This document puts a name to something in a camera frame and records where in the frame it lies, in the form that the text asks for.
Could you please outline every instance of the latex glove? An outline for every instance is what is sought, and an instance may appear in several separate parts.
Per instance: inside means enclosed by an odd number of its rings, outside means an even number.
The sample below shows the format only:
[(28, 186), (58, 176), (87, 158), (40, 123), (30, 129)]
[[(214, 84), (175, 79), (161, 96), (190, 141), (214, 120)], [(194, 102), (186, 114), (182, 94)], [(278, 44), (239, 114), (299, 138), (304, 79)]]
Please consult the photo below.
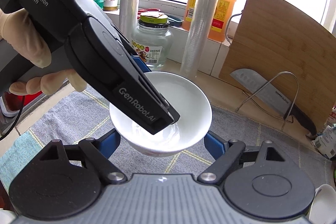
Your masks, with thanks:
[[(50, 65), (50, 49), (36, 31), (25, 9), (11, 14), (5, 14), (0, 10), (1, 38), (7, 40), (19, 54), (35, 66), (44, 68)], [(13, 83), (9, 87), (9, 91), (16, 95), (27, 95), (35, 94), (41, 90), (44, 94), (51, 95), (61, 87), (66, 78), (69, 79), (75, 90), (81, 92), (86, 89), (87, 84), (78, 73), (73, 69), (68, 69), (33, 78), (27, 83)]]

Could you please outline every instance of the knife handle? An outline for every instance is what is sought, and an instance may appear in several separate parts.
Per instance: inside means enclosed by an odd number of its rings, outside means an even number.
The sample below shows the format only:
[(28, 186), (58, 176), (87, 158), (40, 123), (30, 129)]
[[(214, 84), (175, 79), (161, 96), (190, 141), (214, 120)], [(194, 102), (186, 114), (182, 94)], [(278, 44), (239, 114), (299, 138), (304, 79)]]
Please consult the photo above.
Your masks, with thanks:
[(313, 121), (301, 110), (297, 105), (294, 105), (292, 111), (289, 115), (293, 115), (297, 121), (302, 125), (305, 129), (309, 130), (309, 132), (315, 136), (317, 134), (316, 126)]

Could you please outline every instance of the potted plant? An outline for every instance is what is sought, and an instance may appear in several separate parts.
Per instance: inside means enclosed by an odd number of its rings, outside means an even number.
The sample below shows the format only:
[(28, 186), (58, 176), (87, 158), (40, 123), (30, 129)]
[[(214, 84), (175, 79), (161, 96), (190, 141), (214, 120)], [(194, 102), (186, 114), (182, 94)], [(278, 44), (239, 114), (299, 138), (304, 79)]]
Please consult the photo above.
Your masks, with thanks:
[(118, 10), (118, 0), (104, 0), (104, 11), (115, 11)]

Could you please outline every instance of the plastic wrap roll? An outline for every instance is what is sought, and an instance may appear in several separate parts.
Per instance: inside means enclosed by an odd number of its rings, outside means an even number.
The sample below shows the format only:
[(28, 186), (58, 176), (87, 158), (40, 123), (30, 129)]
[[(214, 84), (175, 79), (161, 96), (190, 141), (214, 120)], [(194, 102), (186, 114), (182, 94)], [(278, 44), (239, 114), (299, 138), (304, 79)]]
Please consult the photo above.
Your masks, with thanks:
[(182, 59), (180, 75), (194, 80), (208, 38), (218, 0), (196, 0), (193, 20)]
[(131, 42), (131, 34), (137, 25), (139, 0), (120, 0), (119, 29)]

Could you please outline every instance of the knife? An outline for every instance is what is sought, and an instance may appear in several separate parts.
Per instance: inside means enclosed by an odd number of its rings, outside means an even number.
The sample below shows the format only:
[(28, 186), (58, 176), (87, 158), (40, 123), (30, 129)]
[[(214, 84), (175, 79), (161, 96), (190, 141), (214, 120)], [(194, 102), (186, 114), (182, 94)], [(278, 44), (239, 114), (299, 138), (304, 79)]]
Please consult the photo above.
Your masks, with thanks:
[[(230, 75), (251, 93), (256, 92), (261, 86), (268, 82), (259, 73), (251, 69), (238, 69), (230, 73)], [(259, 91), (256, 97), (278, 112), (284, 119), (292, 104), (292, 102), (271, 83)], [(300, 125), (309, 130), (313, 136), (316, 135), (315, 124), (298, 106), (294, 105), (289, 115), (293, 115)]]

